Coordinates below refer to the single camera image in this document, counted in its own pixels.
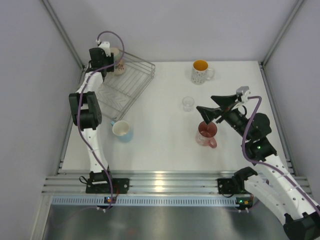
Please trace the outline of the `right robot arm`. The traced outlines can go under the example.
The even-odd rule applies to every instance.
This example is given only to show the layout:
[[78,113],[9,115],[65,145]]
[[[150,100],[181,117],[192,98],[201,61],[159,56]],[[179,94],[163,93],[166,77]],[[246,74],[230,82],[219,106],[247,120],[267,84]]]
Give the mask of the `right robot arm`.
[[279,220],[290,240],[315,240],[320,236],[320,205],[284,166],[267,136],[270,120],[258,109],[261,96],[211,96],[217,108],[197,106],[206,124],[227,122],[241,137],[241,151],[252,164],[234,173],[233,186],[263,203]]

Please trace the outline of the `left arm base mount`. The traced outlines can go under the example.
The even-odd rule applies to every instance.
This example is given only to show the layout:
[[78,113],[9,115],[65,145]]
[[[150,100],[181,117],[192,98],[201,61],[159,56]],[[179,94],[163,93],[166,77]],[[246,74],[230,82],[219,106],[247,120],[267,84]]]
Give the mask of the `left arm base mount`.
[[87,194],[110,194],[111,190],[114,194],[126,194],[129,191],[129,178],[112,178],[109,181],[105,171],[98,173],[90,172],[89,178],[79,177],[79,181],[86,185],[85,192]]

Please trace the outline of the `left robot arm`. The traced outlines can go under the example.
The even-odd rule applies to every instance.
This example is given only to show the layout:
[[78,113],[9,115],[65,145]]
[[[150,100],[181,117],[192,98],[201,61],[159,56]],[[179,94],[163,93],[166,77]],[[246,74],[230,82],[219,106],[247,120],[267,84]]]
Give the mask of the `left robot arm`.
[[114,188],[114,181],[109,178],[108,162],[102,151],[102,112],[96,92],[104,83],[107,73],[114,70],[114,56],[101,47],[91,48],[89,54],[90,61],[83,83],[75,93],[69,94],[68,100],[73,123],[88,150],[89,179],[103,193],[109,193]]

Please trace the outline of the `beige ceramic mug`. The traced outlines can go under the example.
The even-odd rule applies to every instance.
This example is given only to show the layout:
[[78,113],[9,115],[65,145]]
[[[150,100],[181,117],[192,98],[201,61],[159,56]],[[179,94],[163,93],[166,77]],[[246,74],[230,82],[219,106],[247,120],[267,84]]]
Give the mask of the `beige ceramic mug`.
[[121,59],[122,52],[116,47],[111,47],[110,51],[113,53],[114,62],[117,63],[117,65],[114,67],[114,74],[119,76],[126,70],[124,60]]

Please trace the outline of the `pink cartoon mug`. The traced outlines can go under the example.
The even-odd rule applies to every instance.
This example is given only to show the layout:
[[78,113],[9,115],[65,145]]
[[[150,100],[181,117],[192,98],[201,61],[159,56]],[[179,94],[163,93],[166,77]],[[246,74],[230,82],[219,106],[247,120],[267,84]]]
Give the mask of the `pink cartoon mug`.
[[209,124],[206,124],[205,121],[202,121],[198,125],[195,140],[200,146],[215,149],[218,145],[215,139],[217,132],[218,128],[215,123],[210,122]]

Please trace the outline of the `white mug orange inside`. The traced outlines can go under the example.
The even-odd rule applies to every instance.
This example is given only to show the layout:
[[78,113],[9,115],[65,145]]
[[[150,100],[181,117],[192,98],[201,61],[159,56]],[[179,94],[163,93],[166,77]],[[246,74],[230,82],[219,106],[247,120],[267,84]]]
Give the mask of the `white mug orange inside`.
[[213,79],[215,70],[209,67],[207,61],[199,59],[192,65],[191,81],[196,85],[202,85],[206,81]]

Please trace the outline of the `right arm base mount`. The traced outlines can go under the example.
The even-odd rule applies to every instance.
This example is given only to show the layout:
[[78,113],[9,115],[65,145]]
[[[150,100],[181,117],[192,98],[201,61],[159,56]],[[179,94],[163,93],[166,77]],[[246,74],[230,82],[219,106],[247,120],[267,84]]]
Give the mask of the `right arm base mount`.
[[231,178],[218,178],[218,193],[227,198],[237,194],[248,194],[245,190],[245,181],[251,176],[257,176],[258,173],[251,167],[245,167],[236,171]]

